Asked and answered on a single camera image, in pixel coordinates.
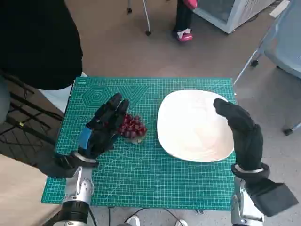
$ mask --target cutting mat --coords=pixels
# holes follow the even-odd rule
[[[176,159],[160,146],[156,119],[169,93],[200,89],[218,93],[235,103],[230,79],[204,78],[77,78],[57,142],[57,152],[78,147],[81,129],[98,107],[116,92],[130,101],[129,112],[140,115],[148,128],[139,145],[119,138],[114,150],[99,158],[93,172],[92,205],[175,209],[229,210],[233,192],[230,165],[235,155],[213,163]],[[61,203],[64,179],[48,178],[43,203]]]

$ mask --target shoe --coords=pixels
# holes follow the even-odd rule
[[[194,10],[196,7],[198,7],[198,1],[197,0],[184,0],[184,3],[191,10]]]
[[[140,226],[140,220],[136,215],[133,215],[127,220],[127,223],[131,226]]]
[[[192,40],[192,34],[184,34],[181,38],[178,37],[178,41],[180,42],[186,42]]]
[[[186,29],[181,32],[173,31],[172,35],[176,38],[179,42],[187,42],[192,40],[192,34],[190,33],[191,29]]]
[[[183,226],[188,226],[188,224],[187,224],[187,222],[185,220],[180,220],[180,222],[182,223]],[[182,226],[180,222],[177,221],[177,223],[175,224],[175,226]]]

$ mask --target robotic arm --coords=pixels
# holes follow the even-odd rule
[[[66,178],[65,197],[55,226],[87,226],[94,185],[92,169],[97,157],[113,148],[117,128],[122,124],[128,100],[117,93],[103,104],[86,124],[79,137],[79,147],[70,155],[41,152],[37,168],[53,178]]]
[[[235,226],[262,226],[264,215],[271,217],[298,203],[284,183],[268,179],[269,166],[262,163],[263,137],[261,128],[242,107],[217,98],[216,112],[226,117],[231,127],[236,163],[231,200],[231,218]]]

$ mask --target black shirt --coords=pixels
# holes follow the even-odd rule
[[[64,0],[0,0],[0,68],[40,89],[62,89],[82,72],[76,25]]]

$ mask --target grape bunch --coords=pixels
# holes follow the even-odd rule
[[[146,128],[140,122],[139,116],[133,117],[130,114],[126,114],[123,124],[118,128],[118,133],[125,138],[135,139],[143,137],[146,134]]]

